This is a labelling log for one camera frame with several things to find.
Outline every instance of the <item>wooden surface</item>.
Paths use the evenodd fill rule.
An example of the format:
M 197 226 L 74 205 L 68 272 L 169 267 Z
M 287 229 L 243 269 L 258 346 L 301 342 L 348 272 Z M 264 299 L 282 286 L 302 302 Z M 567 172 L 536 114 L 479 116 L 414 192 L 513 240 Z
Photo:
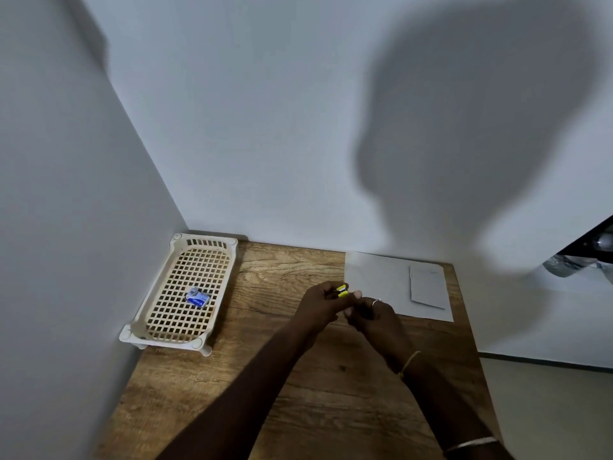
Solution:
M 456 274 L 453 266 L 443 267 L 455 323 L 402 321 L 416 346 L 500 435 Z M 213 354 L 144 350 L 96 457 L 155 458 L 287 322 L 304 291 L 342 280 L 343 269 L 344 253 L 242 243 L 215 325 Z M 250 458 L 443 456 L 409 390 L 340 318 L 295 366 Z

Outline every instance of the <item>white wall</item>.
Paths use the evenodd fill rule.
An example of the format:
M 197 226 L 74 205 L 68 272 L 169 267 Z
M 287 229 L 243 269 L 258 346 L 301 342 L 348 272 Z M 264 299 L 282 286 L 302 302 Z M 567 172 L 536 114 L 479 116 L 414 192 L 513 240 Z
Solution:
M 610 458 L 613 375 L 490 359 L 481 364 L 516 460 Z
M 452 261 L 484 351 L 582 313 L 501 290 L 611 215 L 613 0 L 85 1 L 191 229 Z
M 0 219 L 1 456 L 84 458 L 185 225 L 61 0 L 0 0 Z

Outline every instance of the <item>white paper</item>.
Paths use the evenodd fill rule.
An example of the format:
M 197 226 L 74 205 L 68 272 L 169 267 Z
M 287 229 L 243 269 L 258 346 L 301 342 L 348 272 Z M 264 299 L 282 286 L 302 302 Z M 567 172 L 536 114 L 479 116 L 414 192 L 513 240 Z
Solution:
M 445 298 L 443 299 L 441 289 L 438 288 L 437 295 L 431 301 L 443 305 L 444 308 L 411 300 L 411 267 L 417 268 L 418 271 L 438 272 L 438 277 L 443 278 Z M 349 251 L 345 254 L 344 280 L 349 283 L 350 290 L 361 290 L 365 297 L 389 303 L 399 315 L 454 321 L 443 268 L 439 265 Z
M 411 265 L 411 301 L 439 309 L 449 308 L 447 282 L 439 265 Z

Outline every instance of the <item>floor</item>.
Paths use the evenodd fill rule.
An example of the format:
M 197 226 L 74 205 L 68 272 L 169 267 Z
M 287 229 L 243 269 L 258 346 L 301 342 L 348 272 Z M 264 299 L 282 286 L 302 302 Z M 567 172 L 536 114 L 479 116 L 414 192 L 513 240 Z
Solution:
M 613 374 L 481 359 L 516 460 L 612 457 Z
M 402 320 L 417 347 L 498 433 L 453 266 L 444 269 L 456 322 Z M 96 456 L 155 458 L 287 322 L 304 291 L 324 280 L 342 280 L 343 270 L 344 253 L 242 243 L 212 355 L 143 351 Z M 443 458 L 409 390 L 342 318 L 295 366 L 251 455 L 307 458 Z

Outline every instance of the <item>wood grain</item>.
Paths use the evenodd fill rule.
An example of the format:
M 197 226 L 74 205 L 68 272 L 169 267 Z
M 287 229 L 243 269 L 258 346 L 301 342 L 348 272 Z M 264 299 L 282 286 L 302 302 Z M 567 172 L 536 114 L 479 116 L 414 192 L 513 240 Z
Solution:
M 96 457 L 154 459 L 287 322 L 307 288 L 343 279 L 344 253 L 241 243 L 239 256 L 215 325 L 213 354 L 143 351 Z M 456 274 L 453 266 L 442 266 L 455 322 L 402 322 L 499 436 Z M 443 457 L 409 390 L 341 318 L 296 364 L 250 458 Z

